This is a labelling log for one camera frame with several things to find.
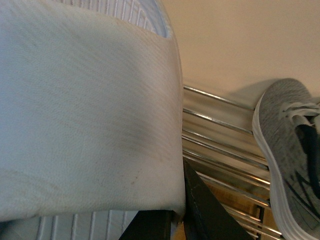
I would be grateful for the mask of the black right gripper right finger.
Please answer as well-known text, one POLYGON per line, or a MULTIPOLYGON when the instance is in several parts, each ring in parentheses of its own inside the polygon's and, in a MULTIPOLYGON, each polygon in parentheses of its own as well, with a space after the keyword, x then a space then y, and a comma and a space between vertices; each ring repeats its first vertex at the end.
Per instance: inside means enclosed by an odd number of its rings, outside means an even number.
POLYGON ((251 240, 247 231, 225 210, 191 165, 184 160, 187 240, 251 240))

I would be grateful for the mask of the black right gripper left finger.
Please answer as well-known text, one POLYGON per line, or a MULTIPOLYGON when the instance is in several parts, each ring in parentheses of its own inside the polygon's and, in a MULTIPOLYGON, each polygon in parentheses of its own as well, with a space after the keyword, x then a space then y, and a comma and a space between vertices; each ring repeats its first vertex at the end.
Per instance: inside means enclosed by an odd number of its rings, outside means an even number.
POLYGON ((120 240, 170 240, 172 210, 141 210, 139 211, 120 240))

